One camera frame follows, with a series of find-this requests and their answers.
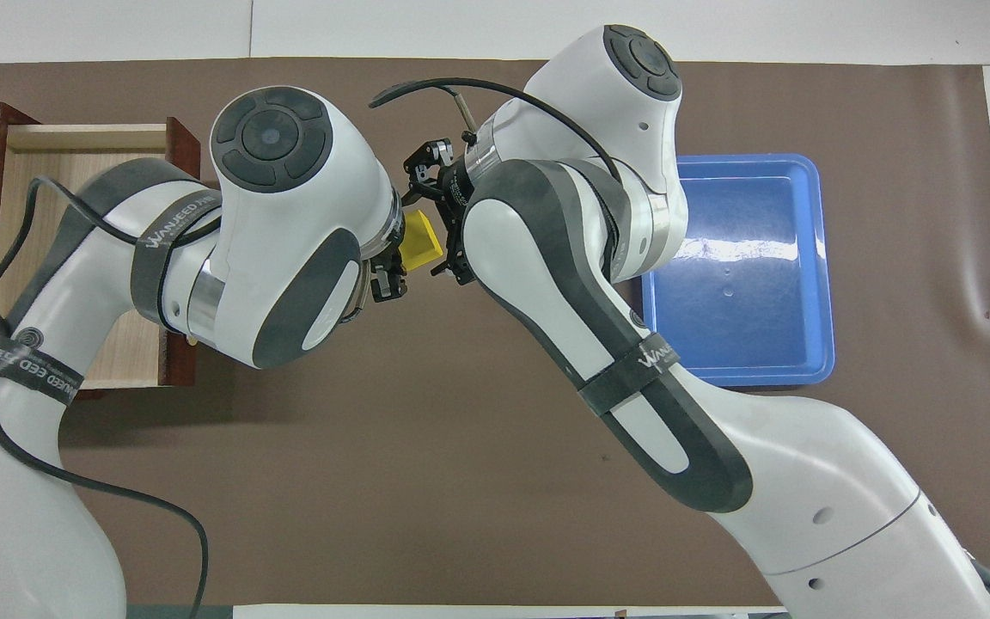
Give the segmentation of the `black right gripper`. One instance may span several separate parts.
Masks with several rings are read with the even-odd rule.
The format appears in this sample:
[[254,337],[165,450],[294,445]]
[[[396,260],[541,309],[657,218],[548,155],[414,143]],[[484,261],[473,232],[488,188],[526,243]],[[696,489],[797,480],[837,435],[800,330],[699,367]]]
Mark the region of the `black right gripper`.
[[474,191],[465,157],[455,156],[450,138],[437,138],[420,145],[402,165],[408,173],[408,189],[402,196],[402,204],[412,206],[418,199],[436,201],[447,231],[445,260],[434,266],[430,274],[437,277],[451,272],[458,285],[475,281],[463,241],[465,211]]

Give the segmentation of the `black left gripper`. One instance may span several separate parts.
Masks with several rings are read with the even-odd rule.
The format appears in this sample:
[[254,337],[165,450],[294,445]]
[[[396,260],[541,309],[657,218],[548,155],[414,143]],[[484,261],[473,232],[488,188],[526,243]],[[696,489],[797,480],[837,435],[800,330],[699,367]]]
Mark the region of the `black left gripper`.
[[375,303],[404,297],[407,294],[406,275],[407,270],[402,264],[402,255],[398,249],[385,249],[372,260],[363,261],[361,278],[355,286],[349,321],[353,321],[363,312],[370,293]]

